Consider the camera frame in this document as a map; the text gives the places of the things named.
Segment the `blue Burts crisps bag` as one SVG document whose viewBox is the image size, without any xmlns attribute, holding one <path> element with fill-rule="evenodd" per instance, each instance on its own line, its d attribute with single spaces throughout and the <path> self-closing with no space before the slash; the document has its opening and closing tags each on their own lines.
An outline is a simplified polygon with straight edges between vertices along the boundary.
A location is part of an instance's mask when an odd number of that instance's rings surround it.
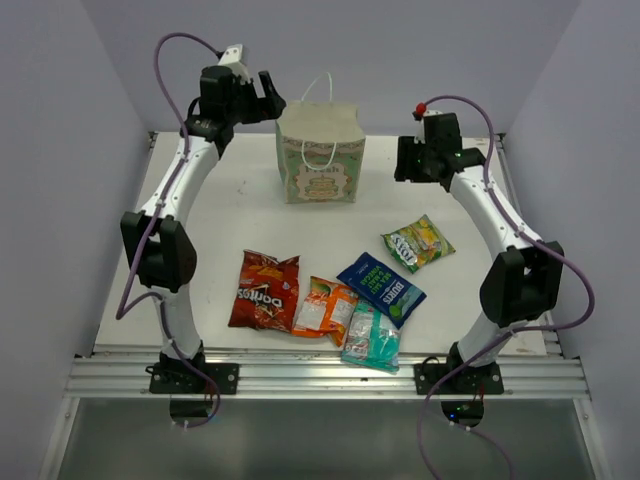
<svg viewBox="0 0 640 480">
<path fill-rule="evenodd" d="M 367 252 L 340 272 L 337 279 L 388 317 L 397 329 L 426 299 L 420 288 Z"/>
</svg>

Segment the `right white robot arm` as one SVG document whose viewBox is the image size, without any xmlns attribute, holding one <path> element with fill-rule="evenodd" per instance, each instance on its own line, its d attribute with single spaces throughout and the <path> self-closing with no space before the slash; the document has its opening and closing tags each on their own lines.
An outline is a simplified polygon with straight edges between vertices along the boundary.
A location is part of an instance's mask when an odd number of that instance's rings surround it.
<svg viewBox="0 0 640 480">
<path fill-rule="evenodd" d="M 486 154 L 463 145 L 453 113 L 413 112 L 414 136 L 398 139 L 394 178 L 437 183 L 464 208 L 481 234 L 493 263 L 479 290 L 481 313 L 447 356 L 444 378 L 468 392 L 488 376 L 502 348 L 519 329 L 530 327 L 557 303 L 563 249 L 557 242 L 536 248 L 538 235 L 508 204 L 494 180 Z"/>
</svg>

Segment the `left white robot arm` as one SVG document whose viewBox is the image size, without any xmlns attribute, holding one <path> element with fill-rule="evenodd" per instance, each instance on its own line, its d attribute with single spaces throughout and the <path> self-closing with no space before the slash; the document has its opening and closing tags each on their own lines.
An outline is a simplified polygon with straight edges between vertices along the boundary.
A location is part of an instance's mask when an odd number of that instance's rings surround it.
<svg viewBox="0 0 640 480">
<path fill-rule="evenodd" d="M 191 208 L 209 173 L 223 156 L 238 124 L 278 119 L 286 106 L 268 71 L 252 80 L 229 66 L 202 70 L 200 93 L 179 114 L 180 140 L 170 166 L 149 200 L 120 220 L 129 264 L 125 286 L 146 287 L 153 300 L 164 346 L 163 359 L 179 361 L 172 379 L 185 392 L 201 390 L 208 379 L 202 340 L 195 327 L 189 285 L 197 252 L 186 232 Z"/>
</svg>

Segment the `teal clear candy bag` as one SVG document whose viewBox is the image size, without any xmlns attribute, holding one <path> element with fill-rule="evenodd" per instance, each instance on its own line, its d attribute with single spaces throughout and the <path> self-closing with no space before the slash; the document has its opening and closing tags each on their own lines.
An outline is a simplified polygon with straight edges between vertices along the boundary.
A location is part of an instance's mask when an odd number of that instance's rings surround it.
<svg viewBox="0 0 640 480">
<path fill-rule="evenodd" d="M 351 317 L 341 360 L 395 374 L 399 370 L 400 332 L 381 311 L 360 299 Z"/>
</svg>

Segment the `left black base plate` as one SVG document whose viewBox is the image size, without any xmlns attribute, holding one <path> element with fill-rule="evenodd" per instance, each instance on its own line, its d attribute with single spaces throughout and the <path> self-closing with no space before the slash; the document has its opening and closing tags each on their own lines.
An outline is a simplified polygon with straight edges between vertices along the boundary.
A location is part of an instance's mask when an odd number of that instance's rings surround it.
<svg viewBox="0 0 640 480">
<path fill-rule="evenodd" d="M 237 363 L 206 363 L 200 367 L 201 374 L 188 369 L 182 362 L 171 362 L 162 366 L 159 362 L 147 366 L 145 372 L 151 376 L 149 392 L 152 394 L 204 394 L 218 392 L 235 395 L 240 378 Z"/>
</svg>

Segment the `aluminium front rail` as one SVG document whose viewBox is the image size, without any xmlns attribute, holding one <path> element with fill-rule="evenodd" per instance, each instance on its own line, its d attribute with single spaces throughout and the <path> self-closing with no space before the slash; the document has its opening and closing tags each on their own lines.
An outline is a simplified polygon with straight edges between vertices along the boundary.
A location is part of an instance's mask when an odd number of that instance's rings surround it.
<svg viewBox="0 0 640 480">
<path fill-rule="evenodd" d="M 143 398 L 151 395 L 145 367 L 157 355 L 146 349 L 100 351 L 73 361 L 64 394 L 75 398 Z M 331 352 L 207 351 L 207 361 L 239 365 L 238 399 L 373 399 L 417 397 L 413 366 L 402 354 L 395 374 L 349 366 Z M 589 387 L 581 363 L 559 356 L 498 359 L 505 392 L 501 400 L 583 400 Z"/>
</svg>

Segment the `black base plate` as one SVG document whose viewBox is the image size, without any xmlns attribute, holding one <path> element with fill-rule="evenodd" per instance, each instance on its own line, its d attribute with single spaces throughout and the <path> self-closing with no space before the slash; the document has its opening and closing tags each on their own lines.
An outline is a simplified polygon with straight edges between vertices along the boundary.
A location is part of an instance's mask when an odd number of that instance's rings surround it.
<svg viewBox="0 0 640 480">
<path fill-rule="evenodd" d="M 162 366 L 159 362 L 147 366 L 145 372 L 151 376 L 149 392 L 152 394 L 204 394 L 218 392 L 235 395 L 240 378 L 237 363 L 206 363 L 200 367 L 201 374 L 188 369 L 182 362 L 171 362 Z"/>
<path fill-rule="evenodd" d="M 426 396 L 431 388 L 449 373 L 446 364 L 423 361 L 413 365 L 414 383 L 418 395 Z M 505 391 L 499 366 L 467 367 L 442 383 L 440 395 L 501 395 Z"/>
</svg>

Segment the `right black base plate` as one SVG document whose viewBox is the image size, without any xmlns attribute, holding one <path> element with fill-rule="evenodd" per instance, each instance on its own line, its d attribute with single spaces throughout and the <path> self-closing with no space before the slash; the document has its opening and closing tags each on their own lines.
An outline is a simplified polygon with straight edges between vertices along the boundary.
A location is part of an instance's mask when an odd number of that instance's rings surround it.
<svg viewBox="0 0 640 480">
<path fill-rule="evenodd" d="M 423 361 L 413 365 L 414 383 L 418 395 L 426 396 L 431 388 L 449 373 L 446 364 Z M 467 367 L 442 383 L 440 395 L 501 395 L 505 391 L 499 366 Z"/>
</svg>

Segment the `green Fox's candy bag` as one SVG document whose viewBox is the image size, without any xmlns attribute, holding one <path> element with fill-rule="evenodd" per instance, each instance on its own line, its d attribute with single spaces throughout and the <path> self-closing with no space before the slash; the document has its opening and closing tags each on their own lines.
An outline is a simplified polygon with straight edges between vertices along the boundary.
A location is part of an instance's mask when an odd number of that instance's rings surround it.
<svg viewBox="0 0 640 480">
<path fill-rule="evenodd" d="M 392 257 L 411 274 L 456 252 L 427 215 L 381 237 Z"/>
</svg>

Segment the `red Doritos chip bag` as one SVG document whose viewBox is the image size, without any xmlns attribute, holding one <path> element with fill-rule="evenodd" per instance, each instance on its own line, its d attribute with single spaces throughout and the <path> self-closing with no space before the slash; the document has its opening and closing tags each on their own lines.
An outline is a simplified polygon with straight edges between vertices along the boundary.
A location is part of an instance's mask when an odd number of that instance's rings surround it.
<svg viewBox="0 0 640 480">
<path fill-rule="evenodd" d="M 228 326 L 290 333 L 299 298 L 299 256 L 245 250 Z"/>
</svg>

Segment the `green patterned paper bag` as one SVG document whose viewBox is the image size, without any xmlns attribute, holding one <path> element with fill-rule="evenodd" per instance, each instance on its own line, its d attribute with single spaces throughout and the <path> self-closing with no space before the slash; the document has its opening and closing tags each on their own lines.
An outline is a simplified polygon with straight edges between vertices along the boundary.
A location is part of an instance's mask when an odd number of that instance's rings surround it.
<svg viewBox="0 0 640 480">
<path fill-rule="evenodd" d="M 276 121 L 278 170 L 287 204 L 356 201 L 366 136 L 358 107 L 336 102 L 332 75 L 323 76 L 328 80 L 326 100 L 308 100 L 308 87 Z"/>
</svg>

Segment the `orange snack packet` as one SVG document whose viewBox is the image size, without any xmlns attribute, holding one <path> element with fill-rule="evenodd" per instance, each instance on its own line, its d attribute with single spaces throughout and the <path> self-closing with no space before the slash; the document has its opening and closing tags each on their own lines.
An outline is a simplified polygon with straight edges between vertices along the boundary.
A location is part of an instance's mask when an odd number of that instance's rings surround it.
<svg viewBox="0 0 640 480">
<path fill-rule="evenodd" d="M 311 276 L 291 333 L 304 338 L 328 336 L 341 348 L 357 304 L 358 294 L 350 287 Z"/>
</svg>

